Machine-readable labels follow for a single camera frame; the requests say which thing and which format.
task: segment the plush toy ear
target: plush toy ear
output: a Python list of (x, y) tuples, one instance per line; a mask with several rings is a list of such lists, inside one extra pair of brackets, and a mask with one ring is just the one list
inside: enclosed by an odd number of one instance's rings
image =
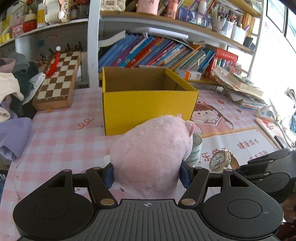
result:
[(192, 121), (188, 120), (185, 121), (185, 126), (189, 132), (189, 137), (191, 137), (195, 129), (195, 124)]

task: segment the smartphone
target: smartphone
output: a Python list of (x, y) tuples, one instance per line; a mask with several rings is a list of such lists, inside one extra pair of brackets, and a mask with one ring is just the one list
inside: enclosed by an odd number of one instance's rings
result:
[(277, 141), (282, 149), (289, 148), (287, 143), (280, 136), (274, 136), (274, 139)]

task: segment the purple book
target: purple book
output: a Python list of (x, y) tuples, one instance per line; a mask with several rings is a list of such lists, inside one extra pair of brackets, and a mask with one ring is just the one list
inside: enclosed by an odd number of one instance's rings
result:
[(140, 37), (136, 38), (135, 41), (133, 41), (133, 43), (124, 51), (122, 51), (122, 53), (120, 54), (120, 56), (111, 64), (112, 67), (117, 67), (118, 65), (120, 65), (120, 63), (129, 55), (129, 52), (138, 44), (140, 43), (142, 40), (144, 39), (144, 36), (141, 35)]

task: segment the white cloth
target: white cloth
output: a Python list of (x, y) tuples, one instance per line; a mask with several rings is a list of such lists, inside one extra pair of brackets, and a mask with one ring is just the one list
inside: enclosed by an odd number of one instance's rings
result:
[[(17, 79), (12, 73), (0, 73), (0, 103), (7, 95), (13, 94), (20, 101), (24, 99), (24, 96), (20, 92), (20, 86)], [(7, 110), (0, 107), (0, 123), (8, 120), (10, 114)]]
[(40, 85), (43, 83), (44, 80), (45, 80), (44, 73), (38, 73), (29, 80), (33, 84), (33, 88), (31, 89), (28, 97), (24, 99), (22, 103), (23, 105), (27, 104), (31, 99), (33, 99), (36, 91), (39, 89)]

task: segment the hand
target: hand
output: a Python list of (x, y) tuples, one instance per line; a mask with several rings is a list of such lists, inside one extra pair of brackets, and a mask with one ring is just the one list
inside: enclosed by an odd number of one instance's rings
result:
[(296, 206), (296, 192), (292, 192), (288, 198), (281, 203), (281, 207), (284, 211), (284, 219), (293, 223), (296, 220), (296, 211), (294, 211), (294, 207)]

